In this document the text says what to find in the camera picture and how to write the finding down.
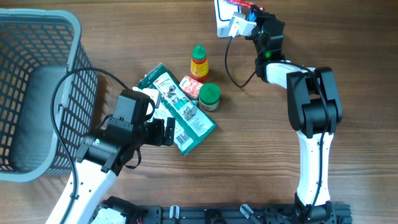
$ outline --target green lid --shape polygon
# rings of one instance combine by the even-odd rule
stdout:
[[[206,83],[200,88],[199,99],[206,105],[213,105],[220,100],[221,91],[218,85]]]
[[[201,45],[197,45],[193,50],[192,50],[192,57],[195,60],[203,60],[206,57],[206,50],[204,47]]]

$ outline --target jar lid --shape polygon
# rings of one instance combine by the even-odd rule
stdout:
[[[213,105],[220,100],[221,90],[214,83],[206,83],[200,88],[199,99],[206,105]]]
[[[206,50],[204,47],[201,45],[197,45],[193,50],[192,50],[192,57],[195,60],[203,60],[206,58]]]

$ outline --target table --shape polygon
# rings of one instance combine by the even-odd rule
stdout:
[[[176,146],[143,146],[139,168],[123,169],[106,198],[162,206],[294,202],[300,150],[287,117],[286,91],[258,78],[242,90],[230,82],[224,69],[228,40],[216,36],[213,1],[41,2],[0,6],[74,13],[93,65],[128,86],[160,62],[179,79],[189,75],[192,49],[201,44],[208,53],[209,81],[221,88],[219,108],[208,113],[218,127],[203,144],[185,157]],[[343,120],[330,154],[332,200],[351,204],[355,223],[398,223],[398,3],[255,2],[286,22],[288,59],[329,66],[335,73]],[[242,83],[254,70],[252,42],[234,39],[228,57],[231,73]],[[109,78],[99,80],[95,124],[113,112],[121,92]],[[66,181],[45,176],[28,184],[0,183],[0,223],[43,223]]]

